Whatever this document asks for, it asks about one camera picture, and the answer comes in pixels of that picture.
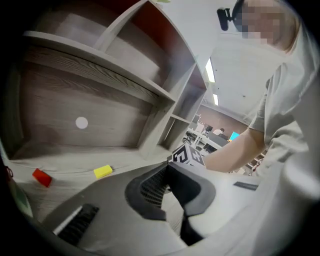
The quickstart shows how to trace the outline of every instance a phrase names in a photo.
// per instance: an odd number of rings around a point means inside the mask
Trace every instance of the wall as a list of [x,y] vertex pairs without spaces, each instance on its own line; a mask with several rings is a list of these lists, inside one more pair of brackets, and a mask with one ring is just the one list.
[[203,72],[221,30],[217,16],[221,6],[214,0],[159,0],[157,3],[180,31]]
[[233,132],[241,134],[248,127],[244,123],[239,122],[232,117],[229,117],[203,105],[200,106],[197,114],[201,115],[199,119],[200,122],[213,127],[212,131],[214,131],[215,129],[224,128],[224,134],[228,136],[228,138]]

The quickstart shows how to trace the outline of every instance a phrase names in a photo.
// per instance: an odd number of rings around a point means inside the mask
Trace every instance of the fluorescent light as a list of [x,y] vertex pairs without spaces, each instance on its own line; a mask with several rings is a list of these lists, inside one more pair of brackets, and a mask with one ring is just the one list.
[[214,104],[216,104],[217,106],[219,106],[218,95],[213,94],[213,100],[214,100]]
[[211,60],[209,59],[206,66],[205,66],[205,69],[206,69],[206,73],[208,74],[208,77],[209,77],[209,81],[212,82],[212,83],[215,83],[216,80],[215,80],[215,74],[214,74],[214,70],[212,68],[212,64],[211,64]]

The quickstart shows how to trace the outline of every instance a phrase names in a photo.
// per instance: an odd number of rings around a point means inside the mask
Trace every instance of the yellow block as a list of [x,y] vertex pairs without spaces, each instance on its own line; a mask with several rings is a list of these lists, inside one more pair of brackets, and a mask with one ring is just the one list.
[[111,169],[110,165],[102,166],[100,168],[94,169],[93,171],[94,171],[94,174],[97,179],[100,179],[103,176],[106,176],[106,175],[112,173],[112,169]]

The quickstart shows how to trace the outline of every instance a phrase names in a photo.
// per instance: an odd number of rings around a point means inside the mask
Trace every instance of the red cube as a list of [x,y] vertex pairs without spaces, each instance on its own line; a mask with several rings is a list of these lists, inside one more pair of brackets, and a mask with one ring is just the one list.
[[48,174],[38,168],[35,169],[35,171],[32,173],[32,176],[47,188],[49,187],[52,180],[52,178]]

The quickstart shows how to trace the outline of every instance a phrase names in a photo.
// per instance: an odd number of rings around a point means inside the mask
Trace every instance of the human arm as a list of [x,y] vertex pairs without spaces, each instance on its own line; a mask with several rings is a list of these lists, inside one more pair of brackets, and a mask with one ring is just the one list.
[[248,128],[221,149],[204,157],[207,169],[228,173],[243,167],[265,149],[264,133]]

